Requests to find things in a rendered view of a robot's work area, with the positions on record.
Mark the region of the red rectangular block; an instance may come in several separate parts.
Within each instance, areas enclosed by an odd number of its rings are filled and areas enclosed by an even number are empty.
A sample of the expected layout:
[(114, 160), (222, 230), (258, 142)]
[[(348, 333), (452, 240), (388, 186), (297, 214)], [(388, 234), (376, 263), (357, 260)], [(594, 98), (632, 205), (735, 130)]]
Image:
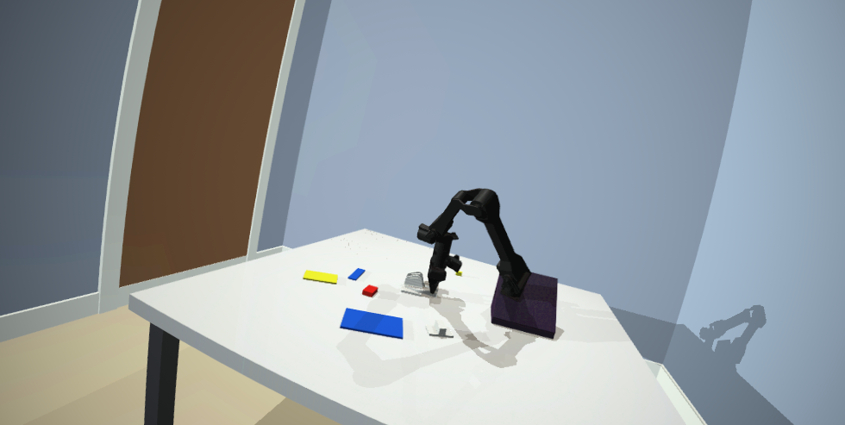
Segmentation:
[(374, 285), (368, 285), (363, 291), (362, 295), (372, 297), (378, 291), (378, 287)]

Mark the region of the blue flat bar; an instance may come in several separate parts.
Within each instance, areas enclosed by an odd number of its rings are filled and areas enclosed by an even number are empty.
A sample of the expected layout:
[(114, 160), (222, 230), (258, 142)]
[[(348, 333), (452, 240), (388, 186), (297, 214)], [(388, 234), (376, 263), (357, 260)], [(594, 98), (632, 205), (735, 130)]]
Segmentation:
[(356, 280), (356, 279), (357, 279), (357, 278), (359, 278), (359, 277), (360, 277), (360, 276), (361, 276), (361, 275), (362, 275), (365, 271), (366, 271), (366, 270), (363, 270), (363, 269), (358, 268), (355, 272), (353, 272), (353, 273), (352, 273), (350, 276), (348, 276), (347, 278), (352, 279), (352, 280)]

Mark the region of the blue rectangular plate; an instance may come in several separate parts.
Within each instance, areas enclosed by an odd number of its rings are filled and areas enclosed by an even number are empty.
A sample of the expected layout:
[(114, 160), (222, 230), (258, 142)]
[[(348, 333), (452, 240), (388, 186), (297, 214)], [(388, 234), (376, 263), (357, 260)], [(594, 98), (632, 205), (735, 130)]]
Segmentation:
[(403, 339), (404, 327), (400, 317), (387, 316), (346, 308), (340, 328)]

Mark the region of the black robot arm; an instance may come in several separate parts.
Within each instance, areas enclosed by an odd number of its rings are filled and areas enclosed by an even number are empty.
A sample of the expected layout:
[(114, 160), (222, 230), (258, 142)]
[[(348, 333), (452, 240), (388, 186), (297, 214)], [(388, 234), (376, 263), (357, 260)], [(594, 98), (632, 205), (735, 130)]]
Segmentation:
[[(471, 201), (470, 204), (466, 204)], [(499, 217), (499, 201), (495, 191), (490, 189), (473, 189), (469, 191), (458, 191), (444, 212), (435, 221), (427, 226), (421, 224), (417, 232), (417, 239), (433, 245), (442, 251), (450, 251), (452, 242), (459, 237), (455, 232), (448, 230), (453, 226), (454, 218), (460, 210), (469, 216), (483, 222), (487, 233), (496, 248), (500, 261), (496, 265), (503, 283), (500, 294), (518, 302), (524, 286), (531, 275), (531, 272), (522, 256), (515, 253), (504, 226)], [(447, 266), (455, 272), (459, 272), (463, 262), (458, 254), (446, 257), (443, 267)]]

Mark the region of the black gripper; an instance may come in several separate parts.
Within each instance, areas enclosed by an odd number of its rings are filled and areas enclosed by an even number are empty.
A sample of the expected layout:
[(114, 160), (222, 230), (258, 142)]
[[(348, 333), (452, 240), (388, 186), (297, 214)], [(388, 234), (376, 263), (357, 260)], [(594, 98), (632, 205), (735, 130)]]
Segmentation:
[(442, 251), (434, 247), (432, 258), (429, 262), (428, 280), (430, 293), (434, 294), (438, 284), (441, 281), (446, 281), (447, 272), (443, 267), (446, 257), (449, 257), (450, 251)]

